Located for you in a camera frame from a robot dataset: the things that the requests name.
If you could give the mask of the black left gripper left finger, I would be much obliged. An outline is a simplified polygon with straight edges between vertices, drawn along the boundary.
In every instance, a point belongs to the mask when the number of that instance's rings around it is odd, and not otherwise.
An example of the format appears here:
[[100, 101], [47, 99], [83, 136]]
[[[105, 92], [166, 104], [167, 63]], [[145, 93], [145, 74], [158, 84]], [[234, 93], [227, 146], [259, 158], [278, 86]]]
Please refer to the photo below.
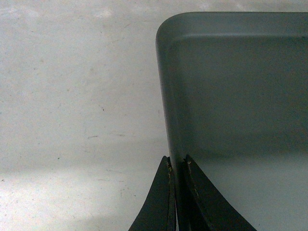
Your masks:
[[175, 180], [170, 158], [163, 156], [146, 200], [130, 231], [176, 230]]

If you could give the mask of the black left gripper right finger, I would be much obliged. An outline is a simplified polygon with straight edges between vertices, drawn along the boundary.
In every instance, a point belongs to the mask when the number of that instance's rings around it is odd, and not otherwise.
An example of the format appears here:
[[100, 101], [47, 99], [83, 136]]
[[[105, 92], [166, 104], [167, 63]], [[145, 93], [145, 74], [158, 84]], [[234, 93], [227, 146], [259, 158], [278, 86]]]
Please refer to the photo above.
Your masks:
[[254, 231], [255, 228], [225, 199], [193, 158], [182, 163], [186, 214], [192, 231]]

